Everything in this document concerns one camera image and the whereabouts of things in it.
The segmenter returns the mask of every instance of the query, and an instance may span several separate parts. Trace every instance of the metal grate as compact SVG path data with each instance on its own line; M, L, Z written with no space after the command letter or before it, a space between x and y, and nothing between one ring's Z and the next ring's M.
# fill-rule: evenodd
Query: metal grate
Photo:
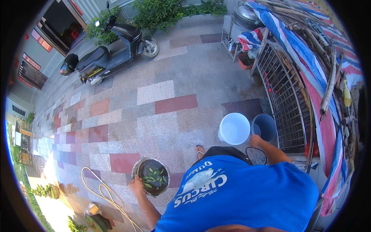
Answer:
M261 48L256 68L276 121L278 147L289 154L304 153L310 135L310 114L301 93L303 84L292 62L270 43Z

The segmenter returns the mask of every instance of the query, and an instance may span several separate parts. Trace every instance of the grass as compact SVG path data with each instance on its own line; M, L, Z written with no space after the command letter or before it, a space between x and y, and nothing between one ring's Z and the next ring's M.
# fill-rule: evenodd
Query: grass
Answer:
M26 188L26 193L27 193L27 200L31 205L32 211L36 214L37 218L39 219L39 222L43 227L45 228L46 231L48 232L55 232L53 228L50 226L48 221L46 220L45 216L41 212L41 209L39 207L39 204L36 201L35 196L32 194L31 191L31 186L30 182L28 181L28 177L26 175L26 168L23 164L19 164L19 158L18 154L20 151L20 147L17 145L13 145L13 138L12 138L12 126L11 124L8 123L8 136L10 140L10 153L12 155L12 159L14 162L13 169L14 173L16 175L16 179L18 181L22 181L25 188Z

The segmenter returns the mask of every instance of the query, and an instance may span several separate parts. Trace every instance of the doorway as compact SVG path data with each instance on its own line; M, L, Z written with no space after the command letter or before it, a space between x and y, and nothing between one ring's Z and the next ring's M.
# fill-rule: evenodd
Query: doorway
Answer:
M51 4L38 25L66 54L85 35L81 24L61 0L55 0Z

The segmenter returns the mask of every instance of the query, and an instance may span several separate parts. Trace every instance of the blue bucket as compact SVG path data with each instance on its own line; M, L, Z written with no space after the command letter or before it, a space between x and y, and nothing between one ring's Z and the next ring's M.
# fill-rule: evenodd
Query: blue bucket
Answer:
M267 114L256 115L251 122L251 134L257 134L263 140L271 142L277 134L275 120Z

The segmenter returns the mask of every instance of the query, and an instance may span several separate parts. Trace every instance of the garden hose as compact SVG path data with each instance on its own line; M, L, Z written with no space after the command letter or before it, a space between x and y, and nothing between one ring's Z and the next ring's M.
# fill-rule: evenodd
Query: garden hose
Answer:
M84 181L84 175L83 175L83 171L84 169L88 169L93 175L95 175L95 177L100 181L102 182L100 185L99 185L99 192L101 193L101 195L97 194L96 192L94 192L93 190L91 190L85 183ZM82 170L81 170L81 177L82 177L82 182L84 182L85 186L92 192L94 193L95 195L105 199L106 201L108 201L109 203L111 203L114 207L116 207L127 219L129 219L129 221L131 222L131 224L133 225L134 227L134 230L135 232L138 232L137 229L135 228L138 227L142 232L144 232L135 222L133 222L133 220L131 220L129 218L129 216L126 214L126 212L124 211L124 204L122 202L122 200L119 198L119 196L108 186L106 185L90 168L88 167L83 167ZM109 200L107 197L105 197L102 193L102 190L101 190L101 186L105 187L106 188L106 191L108 192L109 194L109 197L111 198L111 200ZM111 196L111 193L109 192L109 190L111 190L115 195L116 197L120 200L120 203L122 206L119 206L118 204L116 204Z

